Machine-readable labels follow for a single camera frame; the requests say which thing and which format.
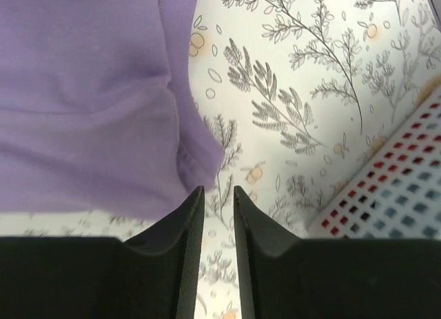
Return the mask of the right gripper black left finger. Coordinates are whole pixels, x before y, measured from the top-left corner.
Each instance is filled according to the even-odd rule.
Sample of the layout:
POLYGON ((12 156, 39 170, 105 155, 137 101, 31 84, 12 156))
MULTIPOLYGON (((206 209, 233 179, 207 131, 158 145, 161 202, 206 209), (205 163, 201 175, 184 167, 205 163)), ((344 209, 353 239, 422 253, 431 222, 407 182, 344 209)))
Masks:
POLYGON ((140 234, 1 239, 2 318, 193 318, 205 195, 140 234))

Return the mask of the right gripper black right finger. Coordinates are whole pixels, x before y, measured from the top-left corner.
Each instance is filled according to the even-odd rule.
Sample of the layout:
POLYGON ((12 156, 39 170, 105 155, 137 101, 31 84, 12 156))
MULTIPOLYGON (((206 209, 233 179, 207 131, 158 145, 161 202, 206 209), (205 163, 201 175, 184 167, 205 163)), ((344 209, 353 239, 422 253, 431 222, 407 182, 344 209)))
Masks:
POLYGON ((304 239, 234 189, 244 318, 439 318, 440 242, 304 239))

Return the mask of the purple t shirt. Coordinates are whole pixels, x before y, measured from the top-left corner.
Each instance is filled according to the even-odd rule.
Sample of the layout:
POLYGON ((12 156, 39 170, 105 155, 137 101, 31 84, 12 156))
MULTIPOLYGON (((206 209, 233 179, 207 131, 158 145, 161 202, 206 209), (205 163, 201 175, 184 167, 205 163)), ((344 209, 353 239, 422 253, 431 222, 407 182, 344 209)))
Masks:
POLYGON ((1 211, 158 220, 224 151, 189 86, 197 0, 1 0, 1 211))

